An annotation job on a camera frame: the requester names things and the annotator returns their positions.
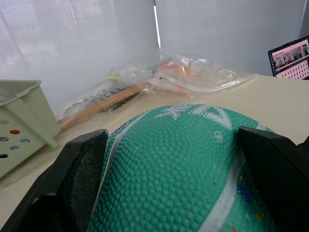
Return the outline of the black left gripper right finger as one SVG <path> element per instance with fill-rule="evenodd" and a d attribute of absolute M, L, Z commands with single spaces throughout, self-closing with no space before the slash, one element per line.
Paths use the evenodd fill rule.
<path fill-rule="evenodd" d="M 240 127 L 238 140 L 253 182 L 281 232 L 309 230 L 309 141 Z"/>

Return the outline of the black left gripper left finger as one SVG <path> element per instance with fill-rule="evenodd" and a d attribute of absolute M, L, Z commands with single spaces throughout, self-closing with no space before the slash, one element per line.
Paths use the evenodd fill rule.
<path fill-rule="evenodd" d="M 2 227 L 3 232 L 85 232 L 101 183 L 108 131 L 66 143 L 33 183 Z"/>

